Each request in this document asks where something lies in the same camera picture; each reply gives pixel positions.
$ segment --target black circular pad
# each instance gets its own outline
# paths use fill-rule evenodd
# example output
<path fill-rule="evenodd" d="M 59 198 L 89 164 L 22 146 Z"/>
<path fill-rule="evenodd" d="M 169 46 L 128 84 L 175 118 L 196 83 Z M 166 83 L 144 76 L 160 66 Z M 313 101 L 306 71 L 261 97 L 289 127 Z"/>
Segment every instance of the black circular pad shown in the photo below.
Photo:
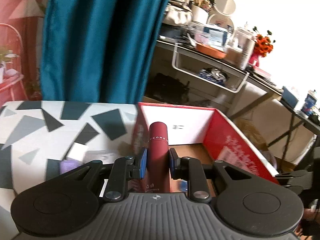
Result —
<path fill-rule="evenodd" d="M 272 237 L 295 229 L 303 205 L 294 192 L 254 176 L 230 180 L 217 197 L 215 210 L 231 228 L 250 236 Z"/>
<path fill-rule="evenodd" d="M 88 224 L 97 197 L 81 181 L 47 181 L 19 194 L 11 206 L 17 227 L 34 236 L 61 236 Z"/>
<path fill-rule="evenodd" d="M 58 214 L 70 207 L 71 198 L 61 193 L 49 193 L 37 197 L 33 205 L 41 213 Z"/>
<path fill-rule="evenodd" d="M 270 193 L 258 192 L 245 196 L 243 205 L 254 213 L 271 214 L 280 207 L 280 200 Z"/>

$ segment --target patterned fabric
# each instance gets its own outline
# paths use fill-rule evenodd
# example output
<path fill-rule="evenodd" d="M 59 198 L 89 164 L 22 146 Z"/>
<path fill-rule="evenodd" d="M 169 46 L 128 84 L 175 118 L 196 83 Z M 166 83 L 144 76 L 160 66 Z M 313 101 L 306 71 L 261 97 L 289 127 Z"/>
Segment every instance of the patterned fabric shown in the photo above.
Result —
<path fill-rule="evenodd" d="M 130 155 L 135 105 L 13 101 L 0 107 L 0 239 L 18 231 L 10 215 L 15 195 L 60 174 L 74 144 L 112 163 Z"/>
<path fill-rule="evenodd" d="M 135 104 L 144 94 L 168 0 L 49 0 L 45 100 Z"/>

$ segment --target lamp shade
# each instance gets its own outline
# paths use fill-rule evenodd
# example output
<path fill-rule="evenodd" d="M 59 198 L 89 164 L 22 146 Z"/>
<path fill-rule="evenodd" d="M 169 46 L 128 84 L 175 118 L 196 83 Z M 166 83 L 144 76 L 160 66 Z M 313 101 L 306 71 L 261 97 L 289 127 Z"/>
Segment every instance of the lamp shade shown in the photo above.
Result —
<path fill-rule="evenodd" d="M 25 17 L 44 17 L 44 12 L 36 0 L 21 0 L 21 2 L 9 16 L 9 19 Z"/>

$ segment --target gray and white pattern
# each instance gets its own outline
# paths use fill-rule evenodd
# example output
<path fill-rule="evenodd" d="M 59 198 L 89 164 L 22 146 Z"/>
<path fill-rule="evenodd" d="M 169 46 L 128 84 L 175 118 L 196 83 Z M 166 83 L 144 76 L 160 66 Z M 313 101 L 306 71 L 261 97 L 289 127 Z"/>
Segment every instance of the gray and white pattern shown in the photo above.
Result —
<path fill-rule="evenodd" d="M 18 231 L 10 216 L 15 194 L 57 176 L 74 143 L 88 153 L 130 155 L 135 105 L 13 101 L 0 107 L 0 239 Z"/>

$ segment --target person's hand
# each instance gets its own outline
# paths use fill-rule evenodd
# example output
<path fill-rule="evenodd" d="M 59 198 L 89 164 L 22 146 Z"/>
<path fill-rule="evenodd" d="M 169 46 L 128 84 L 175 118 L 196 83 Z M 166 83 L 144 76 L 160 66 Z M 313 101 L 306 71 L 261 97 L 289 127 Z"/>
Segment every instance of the person's hand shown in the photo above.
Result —
<path fill-rule="evenodd" d="M 318 210 L 314 210 L 312 211 L 310 208 L 305 208 L 303 211 L 303 216 L 302 219 L 308 220 L 308 221 L 312 221 L 314 219 L 316 219 L 316 222 L 320 225 L 320 215 L 318 214 Z M 299 223 L 299 225 L 296 228 L 296 233 L 299 233 L 301 231 L 301 223 Z"/>

